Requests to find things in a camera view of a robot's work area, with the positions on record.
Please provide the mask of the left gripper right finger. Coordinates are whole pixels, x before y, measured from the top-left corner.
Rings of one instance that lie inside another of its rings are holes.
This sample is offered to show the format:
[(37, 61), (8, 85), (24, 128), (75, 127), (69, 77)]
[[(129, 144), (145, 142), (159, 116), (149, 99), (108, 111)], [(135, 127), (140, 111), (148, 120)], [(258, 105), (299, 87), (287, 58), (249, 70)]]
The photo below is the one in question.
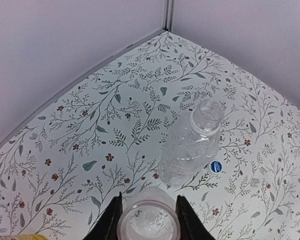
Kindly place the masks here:
[(204, 227), (185, 196), (177, 196), (176, 214), (180, 224), (181, 240), (215, 240)]

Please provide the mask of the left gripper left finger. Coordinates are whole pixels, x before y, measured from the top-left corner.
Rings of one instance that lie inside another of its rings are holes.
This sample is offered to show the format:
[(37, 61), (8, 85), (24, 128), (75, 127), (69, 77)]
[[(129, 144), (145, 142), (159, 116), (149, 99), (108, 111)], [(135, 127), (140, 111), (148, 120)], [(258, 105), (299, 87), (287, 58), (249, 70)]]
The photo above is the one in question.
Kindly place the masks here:
[(118, 223), (123, 214), (122, 193), (112, 198), (93, 229), (83, 240), (118, 240)]

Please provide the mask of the red cap water bottle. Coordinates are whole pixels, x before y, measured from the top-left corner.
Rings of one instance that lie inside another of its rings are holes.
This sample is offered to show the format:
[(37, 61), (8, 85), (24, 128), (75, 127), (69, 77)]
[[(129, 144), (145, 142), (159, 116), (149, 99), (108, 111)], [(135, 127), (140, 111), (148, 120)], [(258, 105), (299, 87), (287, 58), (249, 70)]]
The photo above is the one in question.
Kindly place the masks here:
[(179, 240), (176, 201), (159, 187), (150, 186), (123, 202), (117, 225), (119, 240)]

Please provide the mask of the white blue bottle cap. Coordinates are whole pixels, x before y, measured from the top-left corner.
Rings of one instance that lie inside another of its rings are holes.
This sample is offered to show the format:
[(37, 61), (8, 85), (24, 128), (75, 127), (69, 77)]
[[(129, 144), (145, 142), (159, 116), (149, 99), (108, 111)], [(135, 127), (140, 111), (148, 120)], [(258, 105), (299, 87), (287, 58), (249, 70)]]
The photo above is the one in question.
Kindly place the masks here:
[(209, 163), (208, 167), (209, 171), (211, 174), (218, 175), (222, 172), (223, 170), (223, 165), (220, 161), (218, 160), (213, 160)]

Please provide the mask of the clear plastic bottle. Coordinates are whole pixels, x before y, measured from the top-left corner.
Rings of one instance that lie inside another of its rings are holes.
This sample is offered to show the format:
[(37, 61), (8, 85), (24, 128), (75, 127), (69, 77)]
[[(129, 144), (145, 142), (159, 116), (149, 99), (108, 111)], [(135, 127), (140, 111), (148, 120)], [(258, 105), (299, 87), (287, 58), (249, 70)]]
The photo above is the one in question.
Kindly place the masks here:
[(218, 155), (223, 117), (221, 104), (211, 99), (180, 114), (168, 130), (158, 163), (164, 184), (181, 187)]

